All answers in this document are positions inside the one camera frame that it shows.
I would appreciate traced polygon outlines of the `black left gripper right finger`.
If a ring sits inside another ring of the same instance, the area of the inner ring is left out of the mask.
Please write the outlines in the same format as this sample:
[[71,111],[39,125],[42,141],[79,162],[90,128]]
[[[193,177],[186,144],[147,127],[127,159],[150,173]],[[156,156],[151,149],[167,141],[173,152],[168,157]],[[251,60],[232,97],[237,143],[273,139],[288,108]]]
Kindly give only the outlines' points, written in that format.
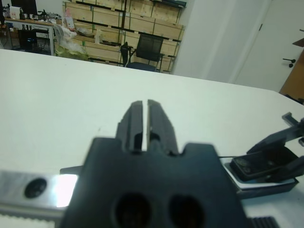
[[157,141],[161,151],[169,156],[178,155],[176,135],[171,121],[157,101],[148,100],[147,148]]

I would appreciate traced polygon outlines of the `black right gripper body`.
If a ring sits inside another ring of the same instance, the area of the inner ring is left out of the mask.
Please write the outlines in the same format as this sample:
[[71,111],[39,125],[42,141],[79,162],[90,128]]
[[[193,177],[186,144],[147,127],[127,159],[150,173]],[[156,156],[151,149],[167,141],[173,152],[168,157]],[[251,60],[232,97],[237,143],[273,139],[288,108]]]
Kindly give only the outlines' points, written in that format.
[[282,116],[282,119],[290,126],[290,128],[288,128],[286,142],[304,137],[303,118],[300,121],[297,121],[296,119],[293,118],[292,114],[288,112]]

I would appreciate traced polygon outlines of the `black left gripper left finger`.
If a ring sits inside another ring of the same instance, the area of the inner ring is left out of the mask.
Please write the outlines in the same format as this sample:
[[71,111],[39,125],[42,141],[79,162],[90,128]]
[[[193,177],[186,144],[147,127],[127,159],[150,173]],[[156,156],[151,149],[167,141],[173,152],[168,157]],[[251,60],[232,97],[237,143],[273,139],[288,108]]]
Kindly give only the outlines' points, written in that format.
[[132,102],[117,125],[115,137],[122,143],[123,151],[141,151],[143,142],[143,103]]

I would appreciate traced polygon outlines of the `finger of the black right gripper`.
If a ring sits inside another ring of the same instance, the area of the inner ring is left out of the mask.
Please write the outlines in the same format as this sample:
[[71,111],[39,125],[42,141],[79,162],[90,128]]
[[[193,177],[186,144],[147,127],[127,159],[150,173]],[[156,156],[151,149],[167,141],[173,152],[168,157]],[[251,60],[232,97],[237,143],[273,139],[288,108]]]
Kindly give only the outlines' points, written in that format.
[[256,145],[254,145],[250,150],[248,150],[247,154],[269,150],[285,145],[286,138],[286,133],[277,132],[271,134],[268,137],[264,138],[262,141],[258,142]]
[[275,174],[266,179],[266,182],[280,182],[293,179],[304,174],[304,157],[301,156],[286,166],[282,167]]

